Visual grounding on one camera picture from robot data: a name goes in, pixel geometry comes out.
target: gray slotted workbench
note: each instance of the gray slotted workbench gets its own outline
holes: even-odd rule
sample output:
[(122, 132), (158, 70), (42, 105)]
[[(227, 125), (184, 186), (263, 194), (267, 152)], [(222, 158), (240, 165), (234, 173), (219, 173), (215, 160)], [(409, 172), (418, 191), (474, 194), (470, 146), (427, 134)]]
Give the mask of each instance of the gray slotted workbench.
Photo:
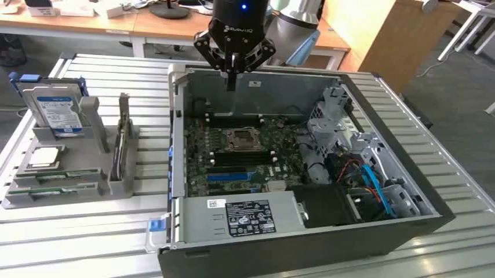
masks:
[[(59, 59), (52, 77), (83, 76), (99, 113), (116, 124), (118, 96), (130, 93), (139, 138), (135, 196), (130, 199), (51, 207), (0, 208), (3, 277), (160, 277), (155, 254), (144, 251), (147, 219), (167, 206), (168, 83), (172, 61), (79, 54)], [(370, 74), (351, 78), (438, 189), (457, 219), (434, 234), (407, 242), (387, 256), (295, 270), (267, 277), (494, 277), (494, 201), (450, 157), (391, 90)], [(357, 118), (366, 124), (363, 115)], [(23, 118), (0, 154), (0, 197), (12, 180), (32, 132)]]

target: motherboard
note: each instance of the motherboard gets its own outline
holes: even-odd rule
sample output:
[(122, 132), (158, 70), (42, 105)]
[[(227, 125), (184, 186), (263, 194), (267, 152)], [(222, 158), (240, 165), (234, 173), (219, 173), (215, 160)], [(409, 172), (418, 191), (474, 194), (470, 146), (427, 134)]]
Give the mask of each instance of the motherboard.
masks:
[(301, 185), (301, 126), (284, 116), (188, 118), (188, 197), (284, 191)]

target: green circuit board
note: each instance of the green circuit board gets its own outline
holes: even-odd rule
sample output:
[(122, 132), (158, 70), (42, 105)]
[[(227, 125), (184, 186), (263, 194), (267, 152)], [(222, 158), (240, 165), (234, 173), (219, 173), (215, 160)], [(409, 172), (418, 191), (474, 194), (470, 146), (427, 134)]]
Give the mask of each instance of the green circuit board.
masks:
[[(283, 180), (286, 186), (299, 185), (305, 170), (296, 144), (298, 126), (287, 123), (287, 118), (275, 116), (264, 118), (264, 123), (258, 128), (252, 126), (212, 128), (204, 119), (188, 118), (186, 121), (188, 197), (266, 192), (270, 181)], [(208, 169), (214, 166), (211, 160), (215, 159), (211, 153), (239, 151), (235, 150), (235, 144), (230, 139), (234, 132), (242, 136), (256, 136), (259, 142), (251, 142), (252, 150), (266, 153), (275, 151), (278, 159), (267, 164), (246, 166), (248, 180), (210, 181)]]

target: lamp base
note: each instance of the lamp base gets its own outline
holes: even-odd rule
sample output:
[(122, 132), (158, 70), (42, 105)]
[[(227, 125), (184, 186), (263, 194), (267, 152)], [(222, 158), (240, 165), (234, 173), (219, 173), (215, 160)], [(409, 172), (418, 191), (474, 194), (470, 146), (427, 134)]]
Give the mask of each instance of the lamp base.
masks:
[(163, 19), (183, 19), (190, 13), (188, 9), (179, 7), (176, 3), (172, 4), (172, 8), (168, 8), (167, 3), (163, 2), (151, 5), (150, 11)]

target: robotic arm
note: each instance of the robotic arm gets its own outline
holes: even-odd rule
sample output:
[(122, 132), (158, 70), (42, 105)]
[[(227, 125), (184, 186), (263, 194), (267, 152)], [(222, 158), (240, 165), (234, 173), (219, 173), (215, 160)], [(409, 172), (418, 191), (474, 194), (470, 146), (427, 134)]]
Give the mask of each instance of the robotic arm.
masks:
[(195, 47), (211, 67), (224, 72), (227, 91), (235, 91), (238, 74), (254, 71), (271, 57), (290, 65), (306, 62), (319, 37), (321, 4), (292, 0), (274, 17), (268, 0), (214, 1), (208, 30), (196, 34)]

